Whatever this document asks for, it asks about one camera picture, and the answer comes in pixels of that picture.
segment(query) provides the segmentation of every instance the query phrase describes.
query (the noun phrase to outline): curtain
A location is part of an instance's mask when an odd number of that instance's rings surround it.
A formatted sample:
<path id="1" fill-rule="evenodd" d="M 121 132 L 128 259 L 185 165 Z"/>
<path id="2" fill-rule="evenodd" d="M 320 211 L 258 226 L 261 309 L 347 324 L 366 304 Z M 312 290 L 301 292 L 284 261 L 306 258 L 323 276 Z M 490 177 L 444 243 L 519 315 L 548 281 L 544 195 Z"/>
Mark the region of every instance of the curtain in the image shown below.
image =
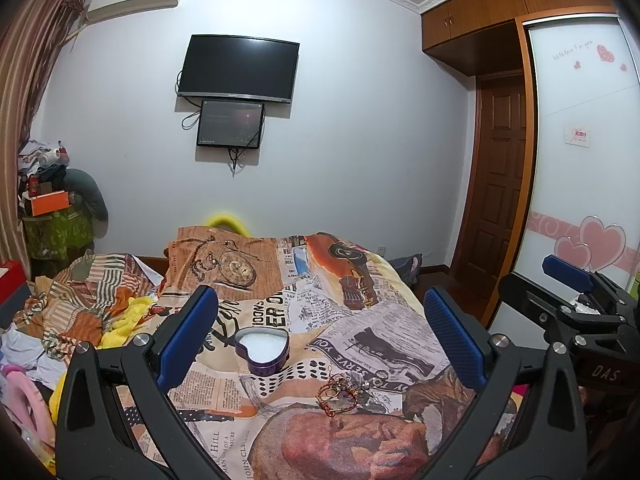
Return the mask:
<path id="1" fill-rule="evenodd" d="M 18 218 L 17 154 L 84 0 L 26 0 L 0 40 L 0 262 L 30 265 Z"/>

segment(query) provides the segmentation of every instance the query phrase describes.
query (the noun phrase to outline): sticker on wardrobe door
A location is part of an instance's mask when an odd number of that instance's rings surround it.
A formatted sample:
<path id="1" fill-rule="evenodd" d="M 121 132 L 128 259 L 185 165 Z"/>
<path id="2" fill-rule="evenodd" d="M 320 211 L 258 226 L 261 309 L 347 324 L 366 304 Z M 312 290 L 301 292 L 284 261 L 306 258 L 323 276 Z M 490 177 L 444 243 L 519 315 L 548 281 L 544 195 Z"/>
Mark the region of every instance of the sticker on wardrobe door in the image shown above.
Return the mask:
<path id="1" fill-rule="evenodd" d="M 578 126 L 565 126 L 564 142 L 588 148 L 591 142 L 591 134 L 587 129 L 579 128 Z"/>

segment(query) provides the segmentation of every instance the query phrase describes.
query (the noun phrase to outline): flat screen tv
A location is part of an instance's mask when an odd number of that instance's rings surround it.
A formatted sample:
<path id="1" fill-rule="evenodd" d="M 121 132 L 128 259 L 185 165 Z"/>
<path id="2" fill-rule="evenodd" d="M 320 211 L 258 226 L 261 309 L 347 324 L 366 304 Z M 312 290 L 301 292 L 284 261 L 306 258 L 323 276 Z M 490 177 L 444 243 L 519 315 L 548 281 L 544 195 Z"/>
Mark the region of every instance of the flat screen tv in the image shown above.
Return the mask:
<path id="1" fill-rule="evenodd" d="M 290 103 L 299 43 L 196 34 L 184 57 L 178 95 Z"/>

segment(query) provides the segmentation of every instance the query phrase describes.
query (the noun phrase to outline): yellow tube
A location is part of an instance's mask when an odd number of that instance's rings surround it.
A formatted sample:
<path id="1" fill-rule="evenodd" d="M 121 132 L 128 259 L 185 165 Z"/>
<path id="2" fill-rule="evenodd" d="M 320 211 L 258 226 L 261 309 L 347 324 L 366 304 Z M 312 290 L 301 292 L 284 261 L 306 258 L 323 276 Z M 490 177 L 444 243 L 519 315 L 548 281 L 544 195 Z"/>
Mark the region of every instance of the yellow tube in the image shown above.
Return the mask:
<path id="1" fill-rule="evenodd" d="M 249 232 L 249 230 L 244 227 L 244 224 L 233 215 L 229 215 L 226 213 L 213 215 L 211 218 L 209 218 L 209 220 L 204 222 L 204 225 L 206 225 L 207 227 L 218 227 L 222 224 L 228 225 L 233 229 L 235 233 L 238 233 L 239 235 L 251 238 L 251 233 Z"/>

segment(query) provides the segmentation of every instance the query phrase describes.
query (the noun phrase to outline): blue pad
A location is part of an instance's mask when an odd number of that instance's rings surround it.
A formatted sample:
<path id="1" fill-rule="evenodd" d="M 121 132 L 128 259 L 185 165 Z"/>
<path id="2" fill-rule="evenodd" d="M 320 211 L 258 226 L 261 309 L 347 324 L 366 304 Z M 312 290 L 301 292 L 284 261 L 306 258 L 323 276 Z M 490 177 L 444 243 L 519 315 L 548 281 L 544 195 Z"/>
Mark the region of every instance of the blue pad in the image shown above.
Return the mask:
<path id="1" fill-rule="evenodd" d="M 475 391 L 484 388 L 484 356 L 434 288 L 424 295 L 424 315 L 460 382 Z"/>
<path id="2" fill-rule="evenodd" d="M 581 294 L 593 290 L 593 282 L 586 270 L 572 266 L 569 262 L 561 260 L 552 254 L 542 261 L 542 270 L 547 276 L 551 276 Z"/>
<path id="3" fill-rule="evenodd" d="M 160 355 L 158 386 L 164 393 L 182 384 L 217 316 L 218 295 L 206 287 Z"/>

